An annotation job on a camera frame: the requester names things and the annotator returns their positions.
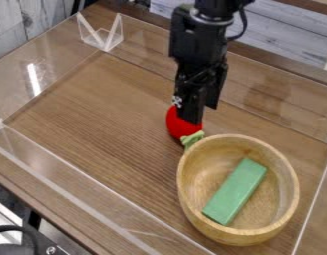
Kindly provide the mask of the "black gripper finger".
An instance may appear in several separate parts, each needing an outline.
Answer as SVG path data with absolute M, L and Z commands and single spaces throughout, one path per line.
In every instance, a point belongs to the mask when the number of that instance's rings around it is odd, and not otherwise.
M 179 85 L 175 89 L 178 97 L 178 116 L 193 124 L 199 124 L 203 118 L 207 88 L 197 85 Z
M 228 78 L 228 71 L 229 71 L 228 65 L 218 65 L 207 72 L 206 105 L 213 109 L 218 108 L 221 92 Z

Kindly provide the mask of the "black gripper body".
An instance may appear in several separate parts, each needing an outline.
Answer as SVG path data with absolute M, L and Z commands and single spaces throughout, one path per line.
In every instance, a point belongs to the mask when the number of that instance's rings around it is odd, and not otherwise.
M 228 65 L 228 53 L 225 50 L 197 50 L 173 49 L 170 56 L 178 63 L 175 75 L 175 88 L 173 102 L 178 105 L 178 97 L 175 89 L 179 85 L 206 86 L 207 88 L 207 72 L 218 65 Z

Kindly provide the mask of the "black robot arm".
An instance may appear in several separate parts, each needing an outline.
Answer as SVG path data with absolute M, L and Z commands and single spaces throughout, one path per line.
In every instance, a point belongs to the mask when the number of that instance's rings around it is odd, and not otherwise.
M 218 108 L 228 78 L 229 42 L 241 38 L 256 0 L 195 0 L 174 8 L 169 55 L 178 63 L 173 103 L 178 116 L 198 125 L 205 108 Z

